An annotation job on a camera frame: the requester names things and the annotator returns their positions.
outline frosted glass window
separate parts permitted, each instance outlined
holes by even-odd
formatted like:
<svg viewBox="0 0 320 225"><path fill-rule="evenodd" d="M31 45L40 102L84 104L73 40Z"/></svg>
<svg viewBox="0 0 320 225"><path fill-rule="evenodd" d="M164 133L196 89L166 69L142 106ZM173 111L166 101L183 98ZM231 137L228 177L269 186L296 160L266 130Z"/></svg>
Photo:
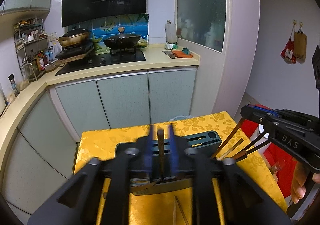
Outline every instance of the frosted glass window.
<svg viewBox="0 0 320 225"><path fill-rule="evenodd" d="M227 0L178 0L177 36L222 52Z"/></svg>

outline pan handle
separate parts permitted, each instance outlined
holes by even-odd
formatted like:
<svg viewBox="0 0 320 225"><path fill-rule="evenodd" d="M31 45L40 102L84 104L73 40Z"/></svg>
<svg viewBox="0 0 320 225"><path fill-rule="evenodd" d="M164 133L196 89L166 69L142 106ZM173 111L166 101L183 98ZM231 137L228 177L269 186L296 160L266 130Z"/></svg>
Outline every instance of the pan handle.
<svg viewBox="0 0 320 225"><path fill-rule="evenodd" d="M57 41L60 42L60 41L69 41L70 40L70 37L60 37L60 38L57 38Z"/></svg>

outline orange cutting board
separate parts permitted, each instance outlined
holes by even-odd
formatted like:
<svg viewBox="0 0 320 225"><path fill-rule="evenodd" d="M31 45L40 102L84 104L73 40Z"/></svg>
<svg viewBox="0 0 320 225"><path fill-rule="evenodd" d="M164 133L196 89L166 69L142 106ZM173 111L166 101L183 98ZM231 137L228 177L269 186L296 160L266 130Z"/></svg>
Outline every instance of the orange cutting board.
<svg viewBox="0 0 320 225"><path fill-rule="evenodd" d="M171 52L179 58L193 58L193 55L186 55L184 52L180 50L171 50Z"/></svg>

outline beige countertop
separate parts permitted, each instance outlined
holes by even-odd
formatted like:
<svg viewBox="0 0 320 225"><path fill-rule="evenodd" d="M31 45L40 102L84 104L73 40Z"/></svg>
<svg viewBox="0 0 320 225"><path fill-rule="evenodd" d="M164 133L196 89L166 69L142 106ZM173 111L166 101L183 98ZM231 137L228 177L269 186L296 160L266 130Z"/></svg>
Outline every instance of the beige countertop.
<svg viewBox="0 0 320 225"><path fill-rule="evenodd" d="M143 49L146 61L120 63L108 66L95 67L77 72L55 76L60 67L50 73L46 73L38 81L30 83L9 106L0 118L0 172L3 171L3 160L12 136L33 101L49 85L63 83L93 76L116 74L128 71L139 71L156 68L197 66L200 64L200 56L192 53L193 58L169 58L162 52L164 45L151 45Z"/></svg>

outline floor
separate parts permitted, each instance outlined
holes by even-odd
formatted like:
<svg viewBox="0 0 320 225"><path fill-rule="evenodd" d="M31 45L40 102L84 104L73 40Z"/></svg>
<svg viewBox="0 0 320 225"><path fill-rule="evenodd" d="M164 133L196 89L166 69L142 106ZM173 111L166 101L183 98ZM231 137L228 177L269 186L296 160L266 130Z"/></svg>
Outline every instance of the floor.
<svg viewBox="0 0 320 225"><path fill-rule="evenodd" d="M233 118L235 120L235 122L238 122L241 119L241 114L240 114L240 110L243 106L248 105L248 104L260 104L258 103L258 101L256 101L254 98L252 98L249 94L244 93L242 100L240 102L239 108L237 110L237 113L235 115L235 117Z"/></svg>

